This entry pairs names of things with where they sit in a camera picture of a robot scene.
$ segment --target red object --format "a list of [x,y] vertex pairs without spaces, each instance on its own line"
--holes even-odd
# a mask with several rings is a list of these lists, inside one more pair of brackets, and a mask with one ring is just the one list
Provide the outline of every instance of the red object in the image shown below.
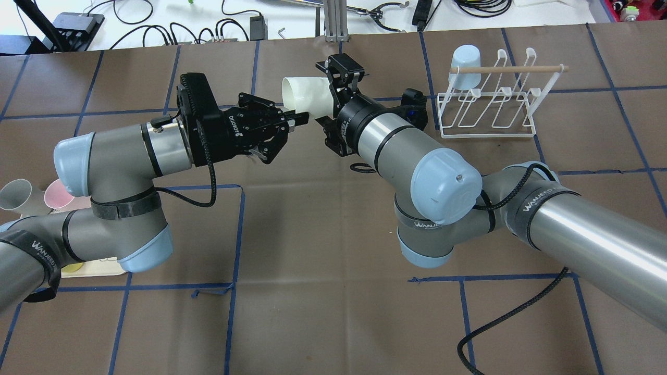
[[[637,9],[639,9],[639,17],[637,18],[637,21],[655,21],[660,19],[666,10],[657,11],[653,9],[653,1],[654,0],[638,0],[628,4],[629,7],[637,7]],[[612,3],[613,1],[607,0],[607,8],[609,8],[609,12],[614,16],[614,20],[619,22],[620,18],[618,13],[614,10]]]

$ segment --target gray cup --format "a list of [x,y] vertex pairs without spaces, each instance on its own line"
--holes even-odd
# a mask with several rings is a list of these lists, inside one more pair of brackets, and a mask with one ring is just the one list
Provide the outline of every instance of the gray cup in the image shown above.
[[44,192],[27,179],[15,179],[0,190],[0,208],[21,215],[46,215],[51,212],[44,203]]

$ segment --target robotic arm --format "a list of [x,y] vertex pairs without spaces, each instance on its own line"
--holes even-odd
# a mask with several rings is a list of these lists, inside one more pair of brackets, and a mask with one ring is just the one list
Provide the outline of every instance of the robotic arm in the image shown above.
[[333,118],[325,144],[358,153],[396,189],[403,255],[426,268],[453,247],[506,226],[667,331],[667,236],[581,198],[539,162],[487,176],[458,153],[358,89],[364,69],[346,54],[316,66],[329,79]]
[[[256,155],[269,164],[288,133],[308,122],[307,113],[283,112],[246,93],[221,111],[201,73],[182,75],[177,92],[180,116],[58,143],[58,176],[73,196],[91,196],[92,207],[0,226],[0,313],[21,300],[54,298],[68,264],[116,257],[124,270],[140,272],[166,261],[173,244],[158,191],[177,194],[156,188],[154,178],[208,165],[211,201],[189,202],[212,206],[213,163]],[[30,294],[44,283],[46,290]]]

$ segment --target yellow object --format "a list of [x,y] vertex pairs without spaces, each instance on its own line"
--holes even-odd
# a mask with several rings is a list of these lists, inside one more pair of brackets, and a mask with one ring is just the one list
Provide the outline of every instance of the yellow object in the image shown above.
[[76,272],[79,269],[81,269],[81,267],[83,267],[83,263],[70,264],[68,266],[63,267],[62,272],[69,272],[69,273]]

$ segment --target black pole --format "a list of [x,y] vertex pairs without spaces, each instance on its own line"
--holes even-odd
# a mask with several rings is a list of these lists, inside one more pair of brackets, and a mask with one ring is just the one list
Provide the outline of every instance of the black pole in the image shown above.
[[21,8],[30,20],[37,25],[37,27],[46,35],[46,38],[50,40],[53,45],[56,47],[58,52],[69,52],[72,49],[72,46],[69,42],[58,32],[58,30],[53,26],[44,13],[42,13],[39,8],[30,0],[14,0],[16,5]]

